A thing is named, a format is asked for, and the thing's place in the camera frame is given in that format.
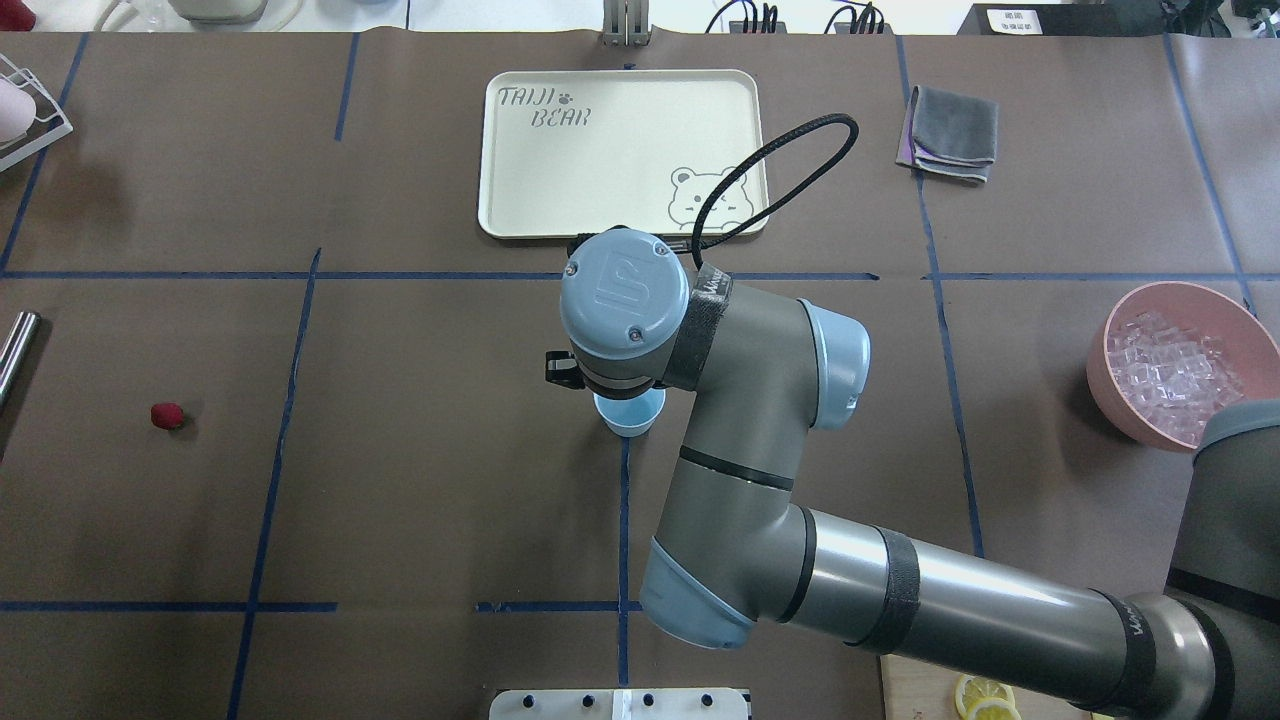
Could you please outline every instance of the cloth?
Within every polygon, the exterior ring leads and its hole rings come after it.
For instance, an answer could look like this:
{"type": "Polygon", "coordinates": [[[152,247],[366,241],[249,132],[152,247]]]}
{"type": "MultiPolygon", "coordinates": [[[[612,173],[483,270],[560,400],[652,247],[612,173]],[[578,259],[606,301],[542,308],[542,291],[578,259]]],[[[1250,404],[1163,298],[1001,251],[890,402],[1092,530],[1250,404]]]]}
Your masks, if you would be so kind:
{"type": "Polygon", "coordinates": [[[897,164],[987,182],[998,115],[991,100],[918,85],[902,119],[897,164]]]}

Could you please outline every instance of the metal rod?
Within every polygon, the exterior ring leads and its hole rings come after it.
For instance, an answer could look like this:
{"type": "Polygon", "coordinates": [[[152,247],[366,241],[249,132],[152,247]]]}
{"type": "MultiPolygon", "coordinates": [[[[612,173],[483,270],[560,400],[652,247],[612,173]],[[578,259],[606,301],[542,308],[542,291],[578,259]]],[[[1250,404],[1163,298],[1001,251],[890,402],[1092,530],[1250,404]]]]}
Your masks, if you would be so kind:
{"type": "Polygon", "coordinates": [[[8,340],[4,341],[4,350],[0,350],[0,411],[9,398],[9,388],[13,387],[14,378],[22,369],[22,360],[27,355],[32,338],[40,328],[40,315],[29,310],[18,313],[18,319],[9,331],[8,340]]]}

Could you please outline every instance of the cutting board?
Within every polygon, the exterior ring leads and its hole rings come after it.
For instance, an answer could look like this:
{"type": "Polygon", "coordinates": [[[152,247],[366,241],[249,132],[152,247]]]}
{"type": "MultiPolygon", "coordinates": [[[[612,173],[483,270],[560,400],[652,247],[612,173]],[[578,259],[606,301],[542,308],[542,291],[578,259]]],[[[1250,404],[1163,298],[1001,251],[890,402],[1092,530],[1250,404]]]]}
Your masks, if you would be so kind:
{"type": "MultiPolygon", "coordinates": [[[[955,687],[960,673],[886,655],[881,657],[884,720],[959,720],[955,687]]],[[[1014,688],[1014,706],[1023,720],[1089,720],[1089,714],[1059,700],[1014,688]]]]}

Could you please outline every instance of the metal bracket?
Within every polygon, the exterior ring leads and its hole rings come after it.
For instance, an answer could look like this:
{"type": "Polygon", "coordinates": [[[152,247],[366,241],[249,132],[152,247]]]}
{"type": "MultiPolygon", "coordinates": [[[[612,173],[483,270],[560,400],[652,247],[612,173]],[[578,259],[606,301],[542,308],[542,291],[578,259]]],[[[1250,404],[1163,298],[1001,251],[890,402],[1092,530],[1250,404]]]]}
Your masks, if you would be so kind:
{"type": "Polygon", "coordinates": [[[649,0],[604,0],[604,29],[600,40],[605,45],[649,45],[649,0]]]}
{"type": "Polygon", "coordinates": [[[489,720],[750,720],[751,693],[732,688],[503,691],[489,720]]]}

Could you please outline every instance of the red ball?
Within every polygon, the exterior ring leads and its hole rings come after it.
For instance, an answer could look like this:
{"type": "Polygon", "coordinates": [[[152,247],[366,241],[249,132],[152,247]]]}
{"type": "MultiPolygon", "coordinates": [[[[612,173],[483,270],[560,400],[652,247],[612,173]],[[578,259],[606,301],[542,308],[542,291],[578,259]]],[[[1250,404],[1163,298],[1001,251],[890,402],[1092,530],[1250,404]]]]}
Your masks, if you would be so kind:
{"type": "Polygon", "coordinates": [[[177,430],[187,421],[177,402],[159,402],[151,406],[151,424],[161,430],[177,430]]]}

